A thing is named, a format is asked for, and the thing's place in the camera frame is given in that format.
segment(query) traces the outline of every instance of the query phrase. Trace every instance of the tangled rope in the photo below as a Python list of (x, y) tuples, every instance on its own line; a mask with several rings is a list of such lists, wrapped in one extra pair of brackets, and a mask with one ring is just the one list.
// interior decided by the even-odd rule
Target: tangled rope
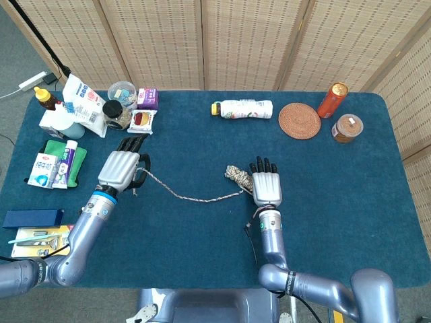
[[(228, 166), (226, 168), (226, 173), (224, 175), (225, 175), (225, 177), (235, 181), (235, 183), (237, 183), (237, 185), (241, 188), (241, 190), (239, 192), (236, 192), (236, 193), (220, 196), (220, 197), (217, 197), (215, 199), (207, 199), (207, 200), (196, 199), (194, 197), (183, 196), (183, 195), (179, 195), (179, 194), (175, 193), (171, 189), (171, 187), (169, 187), (168, 185), (163, 183), (161, 180), (159, 180), (157, 177), (155, 177), (151, 172), (148, 172), (145, 168), (142, 168), (142, 167), (136, 169), (136, 173), (135, 173), (133, 179), (135, 179), (137, 172), (140, 170), (142, 172), (146, 172), (148, 174), (148, 176), (150, 176), (153, 180), (155, 180), (157, 183), (162, 185), (170, 194), (172, 194), (176, 198), (182, 199), (182, 200), (188, 200), (188, 201), (199, 202), (199, 203), (211, 203), (211, 202), (218, 202), (218, 201), (221, 201), (224, 199), (228, 199), (228, 198), (233, 197), (233, 196), (238, 196), (238, 195), (242, 194), (244, 191), (253, 195), (252, 194), (253, 178), (247, 172), (240, 170), (239, 168), (237, 168), (235, 166)], [(137, 196), (136, 188), (133, 189), (133, 195)]]

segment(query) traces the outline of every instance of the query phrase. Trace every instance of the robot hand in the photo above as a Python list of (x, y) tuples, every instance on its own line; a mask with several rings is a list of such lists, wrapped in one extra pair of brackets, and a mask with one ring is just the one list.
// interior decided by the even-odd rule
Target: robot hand
[(148, 154), (139, 154), (141, 147), (148, 134), (140, 137), (124, 138), (116, 151), (110, 153), (98, 176), (99, 184), (110, 186), (118, 193), (130, 188), (141, 187), (147, 177), (146, 172), (132, 181), (139, 162), (145, 162), (145, 169), (150, 170), (150, 157)]
[(262, 158), (257, 156), (257, 168), (254, 163), (250, 164), (253, 173), (253, 198), (258, 207), (274, 205), (278, 207), (281, 203), (280, 177), (277, 166), (270, 165), (265, 158), (265, 168)]

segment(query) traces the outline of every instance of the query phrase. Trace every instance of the clear plastic container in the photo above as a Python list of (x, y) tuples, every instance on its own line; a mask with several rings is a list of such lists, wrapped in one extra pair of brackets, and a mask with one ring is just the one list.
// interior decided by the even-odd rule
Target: clear plastic container
[(109, 100), (119, 101), (130, 111), (137, 108), (137, 92), (135, 86), (127, 81), (119, 81), (108, 89)]
[(109, 100), (103, 105), (105, 123), (116, 130), (124, 130), (129, 127), (132, 113), (116, 100)]

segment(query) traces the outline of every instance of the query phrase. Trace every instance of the blue box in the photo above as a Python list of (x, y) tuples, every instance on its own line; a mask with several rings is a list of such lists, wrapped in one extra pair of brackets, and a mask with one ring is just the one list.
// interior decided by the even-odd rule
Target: blue box
[(19, 227), (58, 227), (65, 210), (22, 210), (7, 211), (3, 227), (17, 229)]

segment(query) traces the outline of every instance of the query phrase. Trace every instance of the white cable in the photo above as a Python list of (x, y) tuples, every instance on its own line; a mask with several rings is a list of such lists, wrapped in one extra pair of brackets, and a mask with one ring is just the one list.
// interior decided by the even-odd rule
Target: white cable
[(15, 94), (16, 92), (19, 92), (19, 91), (21, 91), (21, 89), (17, 89), (16, 91), (6, 94), (5, 96), (0, 96), (0, 99), (6, 98), (7, 96), (11, 96), (12, 94)]
[[(230, 170), (232, 170), (232, 167), (234, 168), (234, 166), (228, 166), (228, 169), (226, 170), (226, 173), (229, 173)], [(171, 187), (169, 187), (168, 185), (166, 185), (165, 183), (163, 183), (161, 180), (159, 180), (157, 177), (155, 177), (151, 172), (148, 172), (145, 168), (142, 168), (142, 167), (136, 169), (136, 173), (135, 173), (135, 176), (133, 177), (133, 179), (135, 179), (138, 170), (146, 172), (157, 183), (159, 183), (160, 185), (162, 185), (170, 194), (172, 194), (176, 198), (182, 199), (182, 200), (188, 200), (188, 201), (200, 202), (200, 203), (211, 203), (211, 202), (218, 202), (218, 201), (221, 201), (221, 200), (224, 200), (224, 199), (228, 199), (228, 198), (233, 197), (233, 196), (238, 196), (238, 195), (242, 194), (244, 191), (247, 192), (247, 193), (249, 193), (249, 194), (251, 194), (251, 195), (253, 195), (247, 188), (245, 188), (243, 185), (241, 185), (239, 183), (239, 182), (242, 182), (242, 184), (244, 184), (248, 180), (248, 179), (245, 179), (246, 176), (244, 176), (244, 174), (239, 174), (238, 177), (236, 177), (236, 178), (235, 178), (235, 176), (233, 176), (231, 174), (225, 174), (226, 177), (229, 177), (230, 179), (234, 180), (237, 183), (237, 185), (241, 188), (241, 190), (239, 192), (228, 194), (228, 195), (224, 195), (224, 196), (220, 196), (220, 197), (215, 198), (215, 199), (205, 200), (205, 199), (196, 199), (194, 197), (187, 197), (187, 196), (183, 196), (183, 195), (179, 195), (179, 194), (175, 193), (171, 189)], [(137, 196), (135, 188), (133, 189), (133, 195)]]

